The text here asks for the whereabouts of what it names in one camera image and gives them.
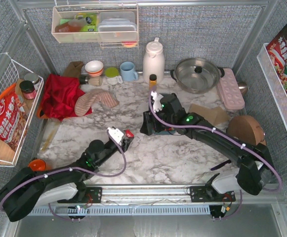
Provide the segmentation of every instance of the red button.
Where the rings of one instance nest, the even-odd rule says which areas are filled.
[[[134,137],[134,135],[133,135],[133,133],[131,131],[126,130],[126,137],[131,138],[131,137]]]

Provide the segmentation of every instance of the stainless steel pot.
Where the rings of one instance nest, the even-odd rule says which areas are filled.
[[[185,59],[171,70],[171,77],[179,86],[192,94],[203,94],[217,85],[224,70],[202,58]]]

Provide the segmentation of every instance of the orange snack bag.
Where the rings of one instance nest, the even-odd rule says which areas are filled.
[[[26,124],[26,114],[19,109],[15,83],[0,95],[0,140],[16,151]]]

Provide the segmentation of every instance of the pot handle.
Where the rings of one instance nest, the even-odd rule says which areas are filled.
[[[221,72],[221,75],[220,75],[220,77],[222,78],[222,77],[224,77],[224,69],[222,68],[222,67],[217,67],[219,70],[220,70],[220,72]]]
[[[173,80],[177,81],[177,79],[174,77],[174,70],[170,70],[170,75]]]

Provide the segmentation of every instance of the red cloth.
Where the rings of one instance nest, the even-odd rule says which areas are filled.
[[[76,117],[74,106],[78,98],[85,93],[79,88],[78,78],[67,78],[50,74],[45,85],[41,107],[49,118]],[[92,113],[90,108],[86,115]]]

